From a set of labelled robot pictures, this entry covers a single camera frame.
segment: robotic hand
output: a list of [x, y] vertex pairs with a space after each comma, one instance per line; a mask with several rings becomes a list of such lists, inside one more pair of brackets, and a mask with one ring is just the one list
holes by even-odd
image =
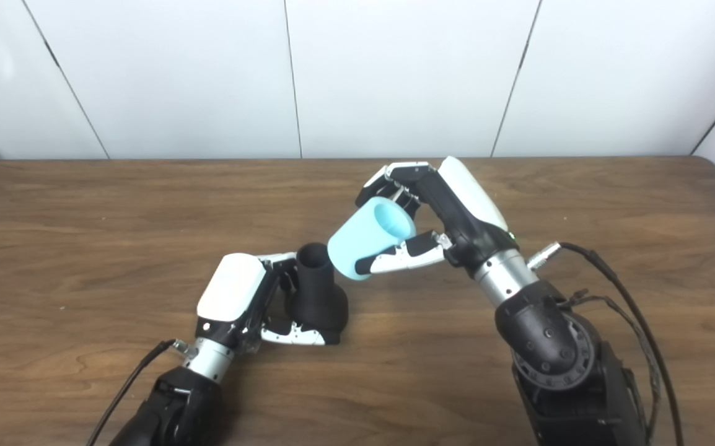
[[[266, 316], [278, 286], [287, 292], [286, 313], [293, 320]], [[296, 253], [223, 257], [198, 302], [197, 315], [194, 344], [173, 343], [185, 356], [182, 365], [159, 376], [111, 446], [210, 444], [222, 430], [221, 383], [236, 356], [256, 352], [261, 341], [338, 344], [348, 308], [346, 294], [334, 283], [327, 247], [309, 243]], [[95, 442], [107, 416], [88, 444]]]
[[541, 446], [643, 446], [643, 410], [633, 373], [607, 342], [534, 270], [561, 245], [525, 262], [504, 217], [467, 168], [453, 157], [383, 166], [357, 196], [394, 200], [411, 217], [428, 204], [443, 234], [426, 232], [355, 262], [358, 274], [448, 260], [467, 271], [496, 307], [494, 322], [510, 345], [514, 378]]

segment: cable connector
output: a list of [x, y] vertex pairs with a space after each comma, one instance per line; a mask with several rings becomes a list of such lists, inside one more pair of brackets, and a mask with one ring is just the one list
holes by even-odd
[[558, 241], [550, 243], [550, 245], [545, 246], [545, 249], [531, 256], [526, 265], [531, 271], [536, 271], [559, 251], [561, 251], [561, 245], [559, 245]]

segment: metal cylinder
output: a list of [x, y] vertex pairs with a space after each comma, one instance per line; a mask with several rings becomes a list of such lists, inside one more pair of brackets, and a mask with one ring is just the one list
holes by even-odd
[[234, 353], [230, 348], [211, 339], [199, 337], [195, 339], [195, 344], [188, 348], [184, 367], [219, 384], [233, 358]]
[[497, 308], [539, 278], [525, 265], [525, 259], [519, 251], [507, 249], [482, 263], [473, 273], [473, 280], [478, 282], [481, 290]]

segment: silver connector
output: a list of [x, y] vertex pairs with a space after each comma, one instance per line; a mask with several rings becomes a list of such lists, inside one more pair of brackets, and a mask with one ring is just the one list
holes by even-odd
[[537, 252], [536, 254], [531, 256], [530, 259], [528, 259], [528, 269], [530, 269], [531, 271], [538, 270], [542, 267], [542, 265], [547, 263], [547, 261], [550, 260], [551, 257], [555, 256], [556, 252], [559, 251], [561, 251], [561, 245], [559, 245], [558, 241], [550, 243], [550, 245], [545, 246], [545, 249], [542, 249], [542, 251]]
[[190, 350], [190, 345], [187, 344], [187, 342], [182, 341], [181, 339], [176, 339], [176, 342], [173, 342], [173, 345], [171, 345], [177, 352], [181, 353], [182, 355], [186, 355], [188, 350]]

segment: wooden table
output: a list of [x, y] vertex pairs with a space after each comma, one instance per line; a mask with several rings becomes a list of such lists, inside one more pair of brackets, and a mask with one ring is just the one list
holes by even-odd
[[[326, 241], [382, 163], [0, 161], [0, 444], [83, 444], [147, 350], [191, 339], [224, 254]], [[696, 157], [465, 163], [524, 254], [572, 241], [615, 268], [660, 341], [688, 444], [715, 444], [715, 167]], [[431, 211], [418, 222], [440, 228]], [[566, 252], [540, 276], [564, 293], [615, 296]], [[534, 444], [493, 309], [464, 271], [337, 280], [351, 313], [343, 343], [264, 343], [235, 361], [227, 444]], [[581, 313], [647, 398], [629, 328], [602, 304]], [[143, 372], [100, 444], [179, 360], [168, 353]], [[660, 413], [656, 443], [672, 444], [667, 406]]]

